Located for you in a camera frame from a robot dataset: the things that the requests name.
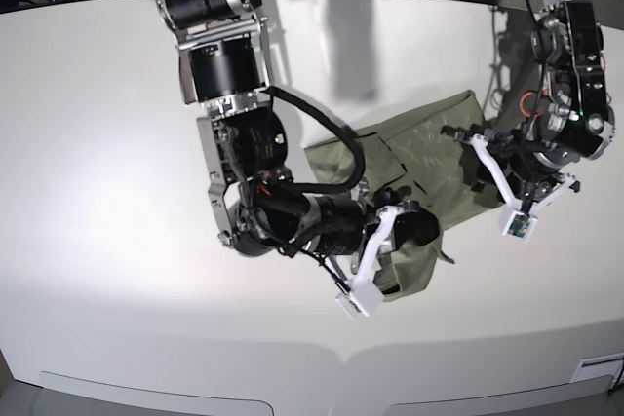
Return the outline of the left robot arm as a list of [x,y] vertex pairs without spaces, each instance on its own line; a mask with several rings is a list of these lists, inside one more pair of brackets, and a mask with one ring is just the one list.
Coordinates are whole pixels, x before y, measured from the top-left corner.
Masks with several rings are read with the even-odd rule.
[[527,61],[498,117],[468,130],[442,129],[475,155],[470,186],[496,187],[503,230],[517,237],[564,190],[579,191],[566,166],[600,158],[616,132],[592,0],[538,1],[540,9],[528,11]]

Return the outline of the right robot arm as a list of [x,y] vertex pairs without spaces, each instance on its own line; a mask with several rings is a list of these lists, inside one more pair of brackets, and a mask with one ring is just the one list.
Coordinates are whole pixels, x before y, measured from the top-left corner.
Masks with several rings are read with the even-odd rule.
[[[336,257],[357,255],[367,273],[379,257],[440,236],[436,216],[395,189],[351,197],[364,179],[364,150],[320,109],[276,86],[262,0],[155,1],[176,39],[183,101],[206,111],[197,126],[225,246],[249,257],[308,256],[354,296],[359,287],[339,271]],[[351,153],[352,170],[335,183],[296,182],[276,100],[330,131]]]

